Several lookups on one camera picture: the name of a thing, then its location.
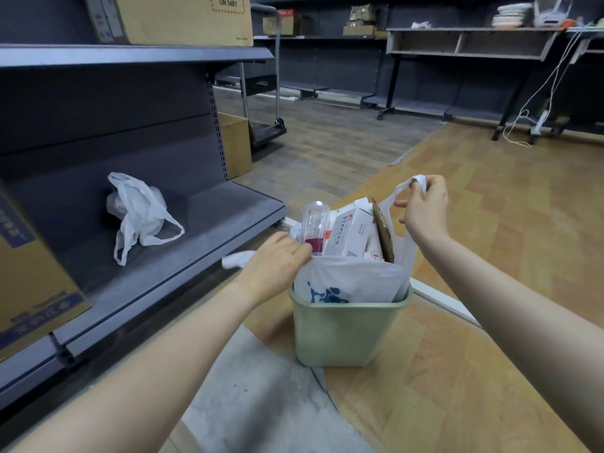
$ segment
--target hand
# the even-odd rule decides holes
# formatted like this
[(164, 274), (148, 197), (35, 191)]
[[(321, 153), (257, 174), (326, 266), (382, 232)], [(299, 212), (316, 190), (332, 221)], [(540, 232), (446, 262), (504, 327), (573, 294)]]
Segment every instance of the hand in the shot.
[(405, 215), (399, 218), (413, 241), (419, 246), (431, 240), (448, 237), (447, 204), (448, 193), (445, 179), (439, 175), (426, 176), (428, 189), (423, 193), (422, 186), (413, 181), (410, 184), (411, 197), (408, 200), (395, 200), (394, 205), (406, 208)]
[(309, 243), (297, 243), (286, 232), (277, 232), (262, 244), (234, 282), (251, 294), (254, 306), (259, 305), (290, 287), (311, 255)]

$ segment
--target trash can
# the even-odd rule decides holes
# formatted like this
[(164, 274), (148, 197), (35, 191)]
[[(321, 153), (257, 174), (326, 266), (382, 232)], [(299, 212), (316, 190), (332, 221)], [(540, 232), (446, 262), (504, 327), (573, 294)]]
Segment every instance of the trash can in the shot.
[(296, 355), (309, 367), (365, 367), (398, 312), (411, 301), (405, 298), (389, 304), (310, 303), (290, 288), (294, 303)]

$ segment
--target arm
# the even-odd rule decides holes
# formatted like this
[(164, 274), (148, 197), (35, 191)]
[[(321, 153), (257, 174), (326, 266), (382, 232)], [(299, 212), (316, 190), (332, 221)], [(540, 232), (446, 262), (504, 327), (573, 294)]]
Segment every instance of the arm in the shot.
[(604, 330), (488, 264), (446, 230), (447, 190), (411, 185), (404, 222), (426, 259), (547, 403), (593, 451), (604, 451)]
[(159, 451), (246, 316), (283, 292), (309, 244), (271, 236), (235, 281), (34, 430), (14, 453)]

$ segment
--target white cable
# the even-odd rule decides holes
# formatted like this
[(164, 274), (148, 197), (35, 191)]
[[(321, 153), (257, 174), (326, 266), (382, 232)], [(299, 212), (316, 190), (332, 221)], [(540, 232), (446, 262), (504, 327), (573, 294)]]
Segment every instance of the white cable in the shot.
[(529, 143), (526, 143), (525, 141), (514, 141), (514, 140), (509, 139), (508, 136), (512, 133), (512, 131), (514, 130), (514, 128), (516, 127), (516, 124), (518, 123), (518, 121), (520, 119), (528, 119), (529, 121), (531, 121), (534, 124), (538, 123), (536, 121), (533, 121), (529, 117), (530, 116), (530, 111), (527, 109), (527, 106), (529, 105), (530, 101), (535, 97), (535, 95), (537, 95), (541, 91), (541, 89), (543, 89), (545, 87), (545, 85), (549, 82), (550, 78), (552, 76), (554, 76), (554, 80), (553, 80), (553, 83), (551, 85), (550, 98), (549, 98), (549, 101), (548, 101), (547, 115), (545, 117), (545, 119), (547, 120), (547, 118), (549, 117), (549, 115), (551, 113), (551, 106), (552, 106), (552, 102), (554, 100), (554, 93), (556, 92), (558, 86), (560, 85), (560, 82), (562, 82), (562, 78), (566, 74), (566, 71), (568, 70), (568, 66), (570, 65), (570, 62), (567, 63), (566, 67), (564, 68), (564, 71), (562, 72), (562, 75), (560, 77), (558, 77), (559, 73), (560, 73), (560, 67), (562, 66), (564, 60), (566, 60), (566, 58), (570, 54), (570, 51), (572, 50), (573, 46), (579, 40), (581, 34), (585, 31), (585, 28), (587, 28), (589, 25), (590, 24), (585, 25), (583, 27), (583, 29), (578, 30), (571, 37), (570, 41), (568, 42), (568, 45), (564, 49), (564, 52), (562, 54), (562, 57), (560, 58), (560, 61), (558, 62), (558, 65), (556, 65), (556, 67), (552, 70), (552, 72), (547, 77), (547, 79), (545, 80), (545, 82), (541, 85), (541, 87), (539, 89), (537, 89), (537, 91), (533, 95), (531, 95), (528, 100), (526, 100), (526, 103), (523, 105), (523, 107), (518, 112), (518, 115), (517, 115), (516, 119), (514, 119), (514, 121), (510, 122), (508, 125), (506, 125), (503, 128), (503, 132), (502, 132), (503, 138), (507, 142), (513, 143), (513, 144), (517, 144), (517, 145), (520, 145), (520, 146), (524, 146), (524, 147), (527, 147), (527, 148), (531, 147), (531, 145)]

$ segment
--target red liquid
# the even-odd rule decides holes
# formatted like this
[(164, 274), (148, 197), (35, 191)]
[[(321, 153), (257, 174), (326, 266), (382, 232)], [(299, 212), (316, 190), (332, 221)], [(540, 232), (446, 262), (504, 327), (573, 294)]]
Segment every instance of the red liquid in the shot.
[(323, 252), (323, 239), (322, 238), (307, 238), (305, 243), (310, 243), (313, 252)]

